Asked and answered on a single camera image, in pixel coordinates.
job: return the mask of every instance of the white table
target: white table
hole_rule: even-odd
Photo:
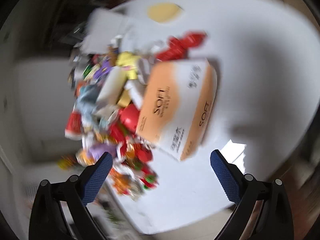
[[[157,2],[176,3],[184,13],[169,24],[153,22],[147,8]],[[274,0],[132,0],[120,8],[140,22],[137,48],[188,30],[206,31],[204,46],[190,51],[190,57],[215,62],[219,76],[197,154],[178,163],[154,152],[158,188],[137,202],[118,197],[137,229],[153,234],[231,204],[210,166],[214,149],[257,179],[268,177],[289,157],[318,107],[320,39],[306,17]]]

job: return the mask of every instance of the red packaging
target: red packaging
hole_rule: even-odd
[[[71,140],[81,140],[82,139],[82,131],[81,131],[81,114],[76,110],[73,110],[66,128],[64,130],[64,134],[66,138]]]
[[[195,48],[201,45],[206,36],[205,32],[188,32],[180,41],[185,48]]]
[[[136,156],[138,157],[138,159],[143,162],[149,162],[152,161],[153,156],[152,156],[152,152],[147,150],[147,149],[140,149],[136,152]]]
[[[134,104],[129,104],[119,111],[120,122],[132,133],[136,132],[140,111]]]
[[[116,140],[117,143],[119,142],[126,142],[125,136],[122,130],[119,128],[117,122],[114,122],[109,127],[110,136]]]

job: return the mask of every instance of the yellow object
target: yellow object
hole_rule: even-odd
[[[174,3],[156,3],[148,8],[148,17],[155,22],[164,23],[176,18],[182,9]]]
[[[130,104],[130,102],[131,102],[131,98],[129,96],[129,91],[123,90],[122,95],[121,95],[117,105],[125,108]]]
[[[131,52],[121,52],[116,62],[117,66],[126,67],[128,79],[137,79],[137,63],[140,56],[135,56]]]
[[[78,160],[78,163],[84,167],[94,165],[96,163],[96,161],[93,158],[88,158],[87,152],[83,149],[77,152],[76,158]]]
[[[104,133],[98,133],[96,132],[96,138],[97,141],[100,143],[112,143],[112,144],[117,144],[116,140],[113,139],[111,136],[109,136],[108,134],[104,134]]]
[[[134,147],[131,144],[128,144],[128,149],[125,155],[129,159],[133,159],[135,157]]]
[[[58,166],[63,170],[67,170],[70,167],[72,167],[73,165],[74,165],[74,163],[69,158],[63,158],[58,161]]]

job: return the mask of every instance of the screw head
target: screw head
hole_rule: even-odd
[[[253,176],[251,174],[246,174],[244,176],[244,178],[247,180],[247,181],[252,181],[253,180]]]
[[[41,182],[40,182],[40,185],[41,186],[45,186],[45,185],[47,185],[48,184],[48,181],[46,180],[46,179],[44,179],[44,180],[42,180]]]
[[[69,178],[69,180],[70,180],[71,182],[75,182],[75,181],[78,180],[78,176],[77,176],[77,175],[72,175],[72,176]]]
[[[278,184],[279,186],[282,185],[282,181],[279,180],[279,179],[276,179],[276,180],[275,180],[275,183]]]

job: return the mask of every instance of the tissue box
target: tissue box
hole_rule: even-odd
[[[157,63],[151,72],[136,133],[177,160],[201,142],[217,90],[206,59]]]

